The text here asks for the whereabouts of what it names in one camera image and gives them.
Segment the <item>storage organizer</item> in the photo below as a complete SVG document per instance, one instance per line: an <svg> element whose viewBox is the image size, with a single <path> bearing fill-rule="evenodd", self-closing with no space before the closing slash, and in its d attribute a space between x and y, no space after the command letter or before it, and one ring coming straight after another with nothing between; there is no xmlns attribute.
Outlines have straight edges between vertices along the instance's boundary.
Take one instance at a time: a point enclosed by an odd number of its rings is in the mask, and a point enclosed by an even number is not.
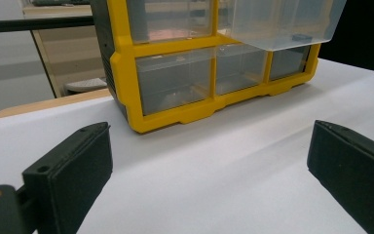
<svg viewBox="0 0 374 234"><path fill-rule="evenodd" d="M339 0L323 1L332 6ZM316 71L320 44L269 52L233 39L236 29L230 22L237 21L235 7L241 0L91 4L108 87L139 133L190 123L245 99L286 92L312 79ZM308 15L316 13L314 8Z"/></svg>

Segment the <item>white table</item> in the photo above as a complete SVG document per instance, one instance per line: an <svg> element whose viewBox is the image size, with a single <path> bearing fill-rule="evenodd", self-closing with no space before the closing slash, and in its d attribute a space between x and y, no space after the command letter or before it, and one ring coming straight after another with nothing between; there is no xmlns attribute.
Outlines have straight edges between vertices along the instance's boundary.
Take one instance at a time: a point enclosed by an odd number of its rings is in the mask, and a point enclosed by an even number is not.
<svg viewBox="0 0 374 234"><path fill-rule="evenodd" d="M112 97L0 119L0 184L108 121L114 172L79 233L364 233L308 172L316 119L374 139L374 71L320 60L316 77L188 125L133 132Z"/></svg>

